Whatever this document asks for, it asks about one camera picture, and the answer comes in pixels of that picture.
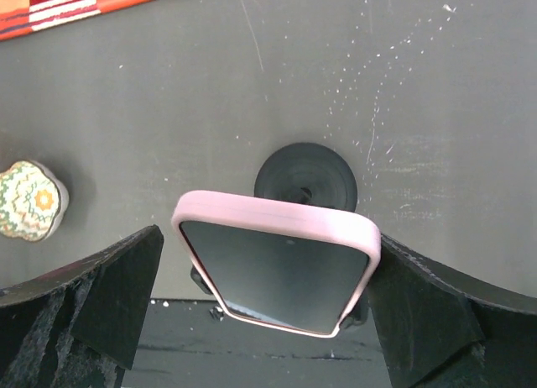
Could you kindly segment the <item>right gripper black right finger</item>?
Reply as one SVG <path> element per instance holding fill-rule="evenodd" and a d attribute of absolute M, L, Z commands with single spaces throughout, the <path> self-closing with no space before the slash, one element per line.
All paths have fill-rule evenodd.
<path fill-rule="evenodd" d="M 534 387 L 536 300 L 383 235 L 369 305 L 394 387 Z"/>

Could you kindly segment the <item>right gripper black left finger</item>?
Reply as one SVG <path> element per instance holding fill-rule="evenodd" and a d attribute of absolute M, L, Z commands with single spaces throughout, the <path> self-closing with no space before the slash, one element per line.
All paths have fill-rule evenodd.
<path fill-rule="evenodd" d="M 164 235 L 150 225 L 1 290 L 3 387 L 119 387 L 133 366 Z"/>

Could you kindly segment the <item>black phone pink case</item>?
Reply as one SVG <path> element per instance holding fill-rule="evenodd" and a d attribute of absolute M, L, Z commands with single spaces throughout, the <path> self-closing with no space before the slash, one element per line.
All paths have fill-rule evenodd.
<path fill-rule="evenodd" d="M 171 222 L 194 277 L 231 318 L 335 337 L 381 260 L 381 233 L 354 212 L 189 191 Z"/>

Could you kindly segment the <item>black phone stand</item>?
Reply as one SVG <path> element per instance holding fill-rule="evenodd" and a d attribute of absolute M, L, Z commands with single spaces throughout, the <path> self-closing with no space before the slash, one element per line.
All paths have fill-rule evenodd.
<path fill-rule="evenodd" d="M 274 153 L 254 195 L 344 211 L 357 205 L 350 167 L 318 144 Z M 368 264 L 340 244 L 195 221 L 180 228 L 230 312 L 313 333 L 332 332 Z"/>

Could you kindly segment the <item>colourful patchwork placemat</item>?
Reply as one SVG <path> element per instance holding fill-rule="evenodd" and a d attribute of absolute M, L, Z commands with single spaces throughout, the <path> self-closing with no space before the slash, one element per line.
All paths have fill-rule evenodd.
<path fill-rule="evenodd" d="M 153 0 L 1 0 L 1 40 Z"/>

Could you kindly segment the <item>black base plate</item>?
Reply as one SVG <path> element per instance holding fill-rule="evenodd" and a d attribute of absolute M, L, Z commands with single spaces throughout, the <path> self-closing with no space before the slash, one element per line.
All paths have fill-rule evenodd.
<path fill-rule="evenodd" d="M 373 321 L 323 339 L 224 317 L 212 301 L 149 303 L 125 387 L 388 387 Z"/>

